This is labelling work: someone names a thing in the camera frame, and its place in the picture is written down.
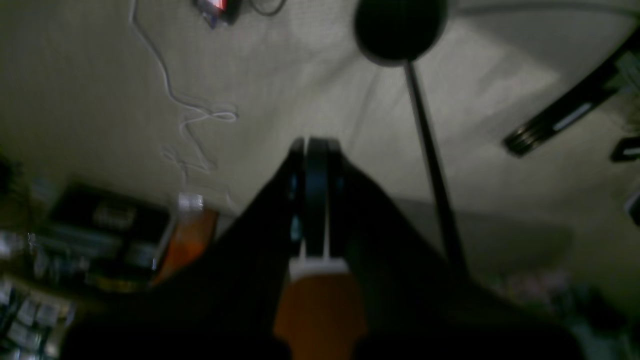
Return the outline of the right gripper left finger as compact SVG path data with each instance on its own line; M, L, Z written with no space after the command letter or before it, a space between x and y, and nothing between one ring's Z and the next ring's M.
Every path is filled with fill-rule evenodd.
M67 360L277 360L273 335L291 256L321 256L328 142L295 139L282 165L231 227L153 289L122 296L75 325Z

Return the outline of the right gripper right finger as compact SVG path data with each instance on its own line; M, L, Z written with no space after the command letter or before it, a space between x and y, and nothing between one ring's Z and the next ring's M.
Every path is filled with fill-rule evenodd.
M368 334L355 360L583 360L557 321L503 300L442 257L371 178L327 146L329 249L345 259Z

